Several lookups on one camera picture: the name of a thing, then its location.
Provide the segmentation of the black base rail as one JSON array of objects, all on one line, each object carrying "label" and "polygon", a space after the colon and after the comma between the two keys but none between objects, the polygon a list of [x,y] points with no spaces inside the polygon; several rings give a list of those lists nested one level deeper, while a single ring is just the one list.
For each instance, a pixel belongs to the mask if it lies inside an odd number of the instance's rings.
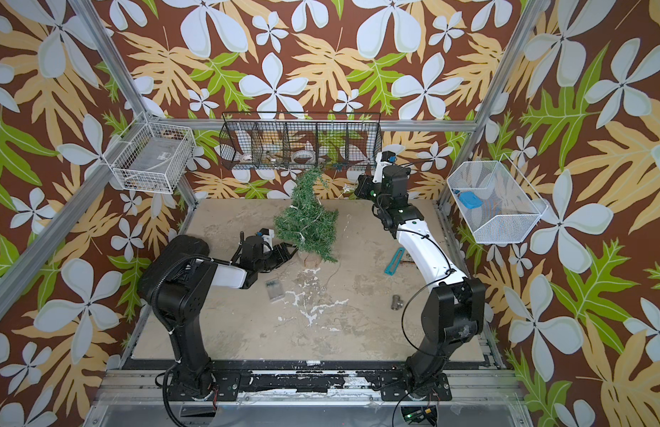
[{"label": "black base rail", "polygon": [[396,361],[213,360],[206,368],[218,401],[234,401],[247,392],[288,390],[321,393],[360,390],[376,393],[383,401],[398,401],[431,393],[452,400],[454,387],[490,388],[500,385],[507,372],[451,362],[430,378],[417,380],[406,363]]}]

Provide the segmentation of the blue object in basket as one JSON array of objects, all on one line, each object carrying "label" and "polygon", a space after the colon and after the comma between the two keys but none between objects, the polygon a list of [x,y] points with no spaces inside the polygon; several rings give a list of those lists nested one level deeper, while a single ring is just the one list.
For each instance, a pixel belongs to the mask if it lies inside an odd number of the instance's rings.
[{"label": "blue object in basket", "polygon": [[459,193],[458,200],[466,209],[476,209],[483,205],[483,201],[472,191]]}]

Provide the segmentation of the teal utility knife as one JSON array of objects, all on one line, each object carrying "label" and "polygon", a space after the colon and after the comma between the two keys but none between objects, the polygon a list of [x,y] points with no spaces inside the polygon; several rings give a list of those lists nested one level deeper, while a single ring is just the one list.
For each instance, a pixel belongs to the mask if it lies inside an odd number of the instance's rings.
[{"label": "teal utility knife", "polygon": [[406,254],[406,249],[400,247],[392,256],[392,259],[384,269],[384,273],[388,276],[394,276],[399,268],[399,265],[402,262],[404,255]]}]

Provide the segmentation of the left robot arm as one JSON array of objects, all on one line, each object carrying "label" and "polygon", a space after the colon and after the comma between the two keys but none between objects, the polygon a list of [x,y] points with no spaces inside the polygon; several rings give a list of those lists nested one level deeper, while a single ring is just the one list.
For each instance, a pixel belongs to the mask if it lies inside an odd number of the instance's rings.
[{"label": "left robot arm", "polygon": [[138,293],[170,337],[175,367],[173,393],[205,398],[215,386],[212,360],[204,347],[199,317],[211,288],[247,290],[261,274],[290,261],[298,248],[271,243],[272,231],[242,236],[229,260],[212,258],[202,238],[180,235],[145,270]]}]

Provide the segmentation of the small metal fitting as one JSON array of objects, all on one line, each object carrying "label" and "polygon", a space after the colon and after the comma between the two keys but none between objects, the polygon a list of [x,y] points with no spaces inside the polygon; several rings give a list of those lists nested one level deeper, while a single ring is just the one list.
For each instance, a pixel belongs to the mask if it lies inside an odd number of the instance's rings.
[{"label": "small metal fitting", "polygon": [[405,306],[405,303],[400,295],[392,295],[392,302],[390,303],[390,308],[393,311],[399,311]]}]

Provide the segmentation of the clear battery box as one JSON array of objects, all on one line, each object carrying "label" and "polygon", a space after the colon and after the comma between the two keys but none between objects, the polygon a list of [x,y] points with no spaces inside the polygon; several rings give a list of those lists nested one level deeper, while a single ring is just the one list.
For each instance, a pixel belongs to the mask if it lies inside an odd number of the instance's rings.
[{"label": "clear battery box", "polygon": [[270,302],[278,302],[282,300],[286,295],[282,284],[277,279],[268,281],[265,285],[265,288]]}]

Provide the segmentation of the small green christmas tree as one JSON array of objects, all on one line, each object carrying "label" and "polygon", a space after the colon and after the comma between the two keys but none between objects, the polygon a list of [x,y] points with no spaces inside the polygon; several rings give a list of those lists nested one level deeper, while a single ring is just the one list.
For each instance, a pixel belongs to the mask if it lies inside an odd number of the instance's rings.
[{"label": "small green christmas tree", "polygon": [[325,208],[314,190],[317,184],[325,185],[322,175],[320,168],[312,168],[298,176],[290,205],[274,218],[274,229],[278,238],[301,252],[337,263],[333,249],[338,212]]}]

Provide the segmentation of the wooden tree base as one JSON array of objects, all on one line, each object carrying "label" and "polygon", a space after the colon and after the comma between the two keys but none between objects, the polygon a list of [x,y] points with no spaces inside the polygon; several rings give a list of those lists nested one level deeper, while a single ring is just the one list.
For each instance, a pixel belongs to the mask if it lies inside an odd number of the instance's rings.
[{"label": "wooden tree base", "polygon": [[299,254],[302,265],[305,269],[317,269],[323,263],[323,258],[319,254],[301,252]]}]

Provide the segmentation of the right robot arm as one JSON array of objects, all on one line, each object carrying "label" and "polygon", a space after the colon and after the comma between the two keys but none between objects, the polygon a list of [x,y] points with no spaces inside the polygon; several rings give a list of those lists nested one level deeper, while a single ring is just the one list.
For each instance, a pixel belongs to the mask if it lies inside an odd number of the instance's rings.
[{"label": "right robot arm", "polygon": [[451,398],[444,373],[451,356],[482,332],[485,286],[454,265],[432,236],[421,211],[409,202],[411,169],[379,160],[374,174],[358,178],[355,195],[373,203],[373,215],[399,242],[424,278],[414,297],[428,295],[421,314],[424,338],[406,341],[415,353],[406,359],[401,379],[387,385],[401,389],[398,400],[421,400],[435,394]]}]

